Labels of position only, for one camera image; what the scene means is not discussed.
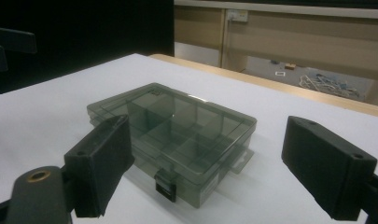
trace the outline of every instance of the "white table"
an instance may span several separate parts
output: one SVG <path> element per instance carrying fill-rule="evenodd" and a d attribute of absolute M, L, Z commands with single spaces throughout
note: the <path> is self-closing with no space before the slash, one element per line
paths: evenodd
<path fill-rule="evenodd" d="M 0 95 L 0 202 L 23 173 L 63 166 L 63 155 L 92 130 L 88 104 L 151 82 L 258 119 L 250 144 L 255 155 L 239 175 L 228 173 L 200 209 L 181 199 L 169 202 L 154 189 L 154 179 L 133 166 L 105 217 L 74 223 L 339 223 L 281 160 L 289 115 L 316 121 L 378 158 L 378 117 L 131 55 Z M 365 218 L 362 212 L 358 223 Z"/>

